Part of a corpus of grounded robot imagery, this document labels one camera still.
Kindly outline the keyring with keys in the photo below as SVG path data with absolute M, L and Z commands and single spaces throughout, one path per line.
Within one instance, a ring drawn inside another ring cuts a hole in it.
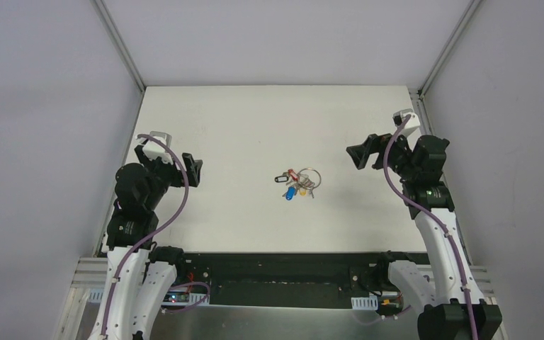
M 282 197 L 286 201 L 291 201 L 297 196 L 309 196 L 315 198 L 315 191 L 322 184 L 322 174 L 311 167 L 303 168 L 299 171 L 288 169 L 282 174 L 273 178 L 275 183 L 282 183 L 286 186 Z

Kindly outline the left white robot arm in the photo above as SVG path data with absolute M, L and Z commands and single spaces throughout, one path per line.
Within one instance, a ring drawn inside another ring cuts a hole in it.
M 198 187 L 203 161 L 189 153 L 175 160 L 151 142 L 135 154 L 138 160 L 115 174 L 106 283 L 90 339 L 148 339 L 168 289 L 188 276 L 182 249 L 154 245 L 155 209 L 171 187 Z

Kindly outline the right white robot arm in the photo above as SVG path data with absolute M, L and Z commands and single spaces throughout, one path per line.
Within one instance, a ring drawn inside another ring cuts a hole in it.
M 417 315 L 420 339 L 492 339 L 502 324 L 501 310 L 491 305 L 474 279 L 460 242 L 455 206 L 441 177 L 450 142 L 422 135 L 413 148 L 403 135 L 367 136 L 346 148 L 357 169 L 377 155 L 373 169 L 394 171 L 397 191 L 423 238 L 432 270 L 427 279 L 409 254 L 386 251 L 358 284 L 373 295 L 393 288 Z

